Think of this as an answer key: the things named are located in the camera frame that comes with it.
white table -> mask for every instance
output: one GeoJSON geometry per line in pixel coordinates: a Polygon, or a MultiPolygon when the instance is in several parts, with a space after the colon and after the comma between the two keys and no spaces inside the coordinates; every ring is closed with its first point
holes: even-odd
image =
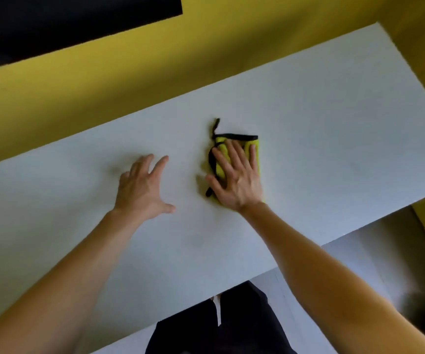
{"type": "Polygon", "coordinates": [[[0,162],[0,312],[91,231],[119,174],[150,152],[170,155],[161,192],[177,212],[135,234],[82,352],[275,267],[239,215],[203,196],[215,117],[257,132],[266,201],[318,244],[425,197],[425,90],[373,25],[0,162]]]}

finger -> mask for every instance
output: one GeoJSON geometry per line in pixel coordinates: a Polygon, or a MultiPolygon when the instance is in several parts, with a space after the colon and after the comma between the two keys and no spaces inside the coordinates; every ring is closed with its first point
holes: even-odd
{"type": "Polygon", "coordinates": [[[152,163],[152,160],[154,158],[153,154],[149,154],[146,157],[144,157],[144,160],[140,164],[138,173],[141,175],[148,175],[150,164],[152,163]]]}
{"type": "Polygon", "coordinates": [[[212,148],[212,154],[214,154],[217,162],[221,166],[222,170],[224,170],[224,173],[226,176],[232,176],[234,173],[234,168],[230,163],[227,161],[224,154],[221,153],[221,151],[218,148],[212,148]]]}
{"type": "Polygon", "coordinates": [[[232,163],[232,166],[234,169],[241,169],[242,167],[244,167],[242,165],[242,162],[240,161],[239,155],[237,154],[237,151],[234,148],[233,143],[230,140],[226,140],[225,141],[226,146],[227,146],[227,151],[229,152],[229,158],[230,158],[230,162],[232,163]]]}
{"type": "Polygon", "coordinates": [[[136,162],[134,162],[132,164],[132,167],[130,168],[130,176],[134,176],[135,173],[137,172],[140,164],[142,163],[142,161],[144,160],[144,157],[140,157],[139,159],[137,159],[136,162]]]}
{"type": "Polygon", "coordinates": [[[172,204],[165,204],[164,208],[163,208],[163,213],[164,214],[172,214],[176,211],[176,207],[172,204]]]}
{"type": "Polygon", "coordinates": [[[250,145],[250,166],[253,170],[258,170],[258,163],[257,163],[257,148],[255,144],[250,145]]]}
{"type": "Polygon", "coordinates": [[[215,178],[214,175],[206,175],[206,180],[209,183],[209,186],[216,194],[217,198],[221,198],[225,195],[225,190],[219,183],[219,181],[215,178]]]}
{"type": "Polygon", "coordinates": [[[125,173],[121,174],[121,177],[119,178],[119,187],[123,186],[127,179],[129,178],[129,172],[126,171],[125,173]]]}
{"type": "Polygon", "coordinates": [[[242,163],[242,165],[245,167],[245,168],[247,168],[247,169],[250,169],[251,168],[251,166],[250,166],[250,163],[249,163],[249,161],[248,161],[248,159],[247,159],[247,156],[245,155],[245,151],[244,151],[244,149],[242,149],[242,147],[240,146],[240,144],[239,144],[239,142],[238,141],[233,141],[233,145],[234,145],[234,149],[235,149],[235,151],[237,152],[237,154],[239,155],[239,159],[240,159],[240,162],[242,163]]]}
{"type": "Polygon", "coordinates": [[[157,178],[161,178],[161,174],[163,172],[163,169],[165,168],[165,166],[167,166],[168,163],[168,155],[162,157],[156,164],[155,167],[153,168],[152,172],[150,173],[151,177],[157,177],[157,178]]]}

forearm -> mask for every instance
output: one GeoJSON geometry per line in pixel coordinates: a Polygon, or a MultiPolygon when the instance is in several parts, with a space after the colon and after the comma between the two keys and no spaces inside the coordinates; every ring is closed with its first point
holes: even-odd
{"type": "Polygon", "coordinates": [[[267,244],[299,303],[337,351],[425,352],[425,337],[387,300],[267,205],[254,205],[242,214],[267,244]]]}
{"type": "Polygon", "coordinates": [[[104,282],[138,226],[108,213],[0,317],[0,353],[73,350],[104,282]]]}

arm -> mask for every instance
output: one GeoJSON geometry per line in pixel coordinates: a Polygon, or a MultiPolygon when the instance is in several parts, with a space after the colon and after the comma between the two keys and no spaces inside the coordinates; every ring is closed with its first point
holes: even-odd
{"type": "Polygon", "coordinates": [[[148,219],[173,213],[160,199],[168,157],[149,174],[150,154],[123,173],[114,209],[0,317],[0,353],[58,354],[75,349],[104,282],[148,219]]]}
{"type": "Polygon", "coordinates": [[[207,176],[219,201],[239,212],[262,237],[302,307],[341,354],[425,353],[425,336],[386,299],[262,202],[254,148],[250,161],[228,142],[229,164],[213,150],[227,175],[224,189],[207,176]]]}

black pants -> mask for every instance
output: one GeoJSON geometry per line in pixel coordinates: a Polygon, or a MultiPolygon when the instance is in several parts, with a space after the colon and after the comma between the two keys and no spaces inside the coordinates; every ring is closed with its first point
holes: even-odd
{"type": "Polygon", "coordinates": [[[157,324],[145,354],[296,354],[268,298],[250,281],[221,294],[221,326],[210,299],[157,324]]]}

